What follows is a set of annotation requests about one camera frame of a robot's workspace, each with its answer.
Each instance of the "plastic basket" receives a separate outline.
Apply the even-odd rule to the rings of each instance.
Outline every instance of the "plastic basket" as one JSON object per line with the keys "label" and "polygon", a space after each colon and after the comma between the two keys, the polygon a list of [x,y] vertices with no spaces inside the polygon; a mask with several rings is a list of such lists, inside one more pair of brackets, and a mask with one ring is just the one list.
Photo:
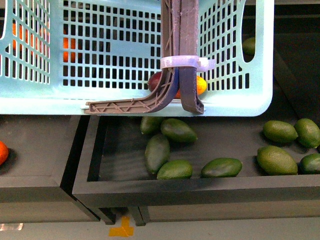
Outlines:
{"label": "plastic basket", "polygon": [[[250,62],[242,53],[245,3],[199,1],[199,56],[217,63],[201,73],[204,116],[256,116],[271,102],[274,1],[256,3]],[[160,13],[159,0],[7,0],[0,114],[82,115],[88,101],[147,96],[160,68]],[[192,113],[174,100],[152,115]]]}

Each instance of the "orange tape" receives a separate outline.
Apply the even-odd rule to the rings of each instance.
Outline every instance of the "orange tape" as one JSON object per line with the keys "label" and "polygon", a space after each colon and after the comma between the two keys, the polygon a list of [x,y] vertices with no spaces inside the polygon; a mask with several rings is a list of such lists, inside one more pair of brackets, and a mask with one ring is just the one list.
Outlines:
{"label": "orange tape", "polygon": [[134,235],[134,227],[130,226],[130,217],[121,218],[121,227],[112,227],[109,231],[109,237],[129,237]]}

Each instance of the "white plastic clamp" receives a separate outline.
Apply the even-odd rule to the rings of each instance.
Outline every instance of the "white plastic clamp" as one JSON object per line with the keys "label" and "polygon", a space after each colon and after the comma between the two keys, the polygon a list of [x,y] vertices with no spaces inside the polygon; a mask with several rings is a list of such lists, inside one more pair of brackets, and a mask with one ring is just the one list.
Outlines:
{"label": "white plastic clamp", "polygon": [[178,55],[167,56],[160,60],[160,68],[174,68],[174,67],[194,67],[197,72],[207,72],[214,69],[216,61],[206,57],[198,57],[194,55]]}

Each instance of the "orange fruit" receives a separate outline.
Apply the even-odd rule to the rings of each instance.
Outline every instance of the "orange fruit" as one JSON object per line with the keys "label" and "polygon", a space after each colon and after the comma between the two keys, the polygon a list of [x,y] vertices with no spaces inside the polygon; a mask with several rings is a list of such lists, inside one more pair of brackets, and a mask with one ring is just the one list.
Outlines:
{"label": "orange fruit", "polygon": [[[207,82],[200,76],[196,76],[196,92],[198,95],[203,94],[207,90]],[[180,99],[180,89],[176,93],[175,97],[176,99]]]}
{"label": "orange fruit", "polygon": [[[17,36],[17,25],[15,23],[12,24],[12,33],[13,35]],[[19,38],[20,40],[22,40],[22,34],[23,34],[23,29],[22,29],[22,25],[19,25]],[[25,30],[25,42],[28,43],[28,32],[27,30]],[[17,41],[13,40],[13,50],[17,49]]]}
{"label": "orange fruit", "polygon": [[3,164],[9,156],[9,148],[0,141],[0,165]]}
{"label": "orange fruit", "polygon": [[[71,38],[70,40],[71,40],[70,49],[76,49],[76,39]],[[63,38],[63,48],[64,49],[69,49],[69,38],[67,38],[67,37]],[[70,53],[70,57],[71,57],[71,63],[75,63],[76,62],[76,53],[75,52],[71,52]],[[69,53],[67,51],[65,51],[63,53],[63,61],[65,63],[67,63],[69,61]]]}
{"label": "orange fruit", "polygon": [[[13,35],[17,36],[17,25],[15,23],[12,24],[12,33]],[[23,35],[23,28],[22,28],[22,25],[19,25],[19,38],[20,40],[22,40],[22,35]],[[24,41],[25,43],[29,44],[29,38],[28,38],[28,30],[26,29],[25,30],[25,35],[24,35]],[[38,38],[35,39],[36,43],[35,43],[35,48],[38,50]],[[17,50],[17,41],[16,40],[13,40],[12,41],[12,47],[13,47],[13,50],[16,51]],[[30,35],[30,46],[33,47],[34,46],[34,35],[31,34]]]}

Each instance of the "floor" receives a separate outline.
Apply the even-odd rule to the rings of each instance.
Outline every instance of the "floor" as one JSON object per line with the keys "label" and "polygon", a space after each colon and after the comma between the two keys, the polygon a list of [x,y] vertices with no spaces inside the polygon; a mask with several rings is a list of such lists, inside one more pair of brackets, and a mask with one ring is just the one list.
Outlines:
{"label": "floor", "polygon": [[26,223],[22,230],[0,231],[1,240],[317,240],[320,217],[256,220],[148,223],[133,236],[109,237],[113,226],[103,222]]}

